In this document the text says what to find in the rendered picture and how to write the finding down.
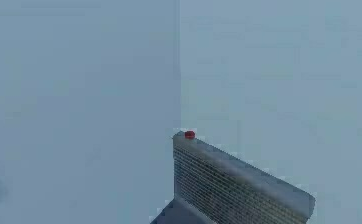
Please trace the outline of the black mesh trash can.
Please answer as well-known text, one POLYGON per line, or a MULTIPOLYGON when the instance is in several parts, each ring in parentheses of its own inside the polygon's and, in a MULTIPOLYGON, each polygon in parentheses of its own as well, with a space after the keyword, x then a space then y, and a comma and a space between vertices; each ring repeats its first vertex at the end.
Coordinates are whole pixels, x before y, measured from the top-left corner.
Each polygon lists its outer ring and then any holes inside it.
POLYGON ((185 132, 172 137, 174 198, 150 224, 307 224, 314 196, 185 132))

